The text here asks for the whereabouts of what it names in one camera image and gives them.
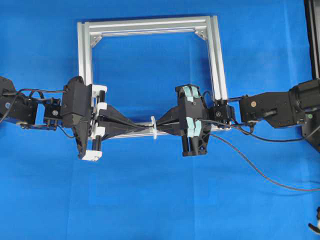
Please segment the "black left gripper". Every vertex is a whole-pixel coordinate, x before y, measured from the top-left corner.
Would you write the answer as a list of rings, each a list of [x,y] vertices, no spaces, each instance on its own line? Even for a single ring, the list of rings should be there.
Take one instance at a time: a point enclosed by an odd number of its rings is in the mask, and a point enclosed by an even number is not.
[[[104,85],[86,85],[81,76],[75,76],[63,90],[62,125],[72,130],[81,160],[98,161],[102,157],[102,140],[149,128],[134,123],[112,105],[107,105],[108,88]],[[99,121],[99,116],[106,121]]]

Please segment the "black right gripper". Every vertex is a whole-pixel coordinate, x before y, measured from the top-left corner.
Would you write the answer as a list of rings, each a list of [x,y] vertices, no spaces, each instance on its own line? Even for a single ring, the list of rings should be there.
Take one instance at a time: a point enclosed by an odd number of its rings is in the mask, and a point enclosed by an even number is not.
[[[157,130],[173,136],[181,136],[184,157],[207,154],[211,127],[208,108],[200,89],[187,84],[175,88],[177,106],[169,109],[156,121]]]

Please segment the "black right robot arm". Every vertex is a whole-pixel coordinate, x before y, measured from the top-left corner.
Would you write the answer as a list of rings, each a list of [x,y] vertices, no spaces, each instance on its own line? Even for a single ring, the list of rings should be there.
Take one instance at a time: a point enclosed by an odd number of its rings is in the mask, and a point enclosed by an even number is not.
[[[300,83],[288,91],[214,100],[208,107],[199,87],[175,88],[177,105],[160,119],[160,131],[180,136],[183,156],[205,155],[212,126],[235,128],[252,136],[255,125],[265,120],[275,129],[299,126],[302,141],[320,149],[320,80]]]

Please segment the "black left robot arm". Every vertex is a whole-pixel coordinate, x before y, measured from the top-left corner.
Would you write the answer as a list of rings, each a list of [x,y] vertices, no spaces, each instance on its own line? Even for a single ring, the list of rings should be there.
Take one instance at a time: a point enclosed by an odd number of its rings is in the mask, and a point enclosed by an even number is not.
[[[1,77],[0,121],[22,129],[71,129],[78,157],[95,162],[102,156],[102,141],[149,128],[131,121],[108,105],[106,92],[106,86],[86,85],[81,76],[76,76],[60,91],[62,98],[46,98],[46,90],[16,90],[11,80]]]

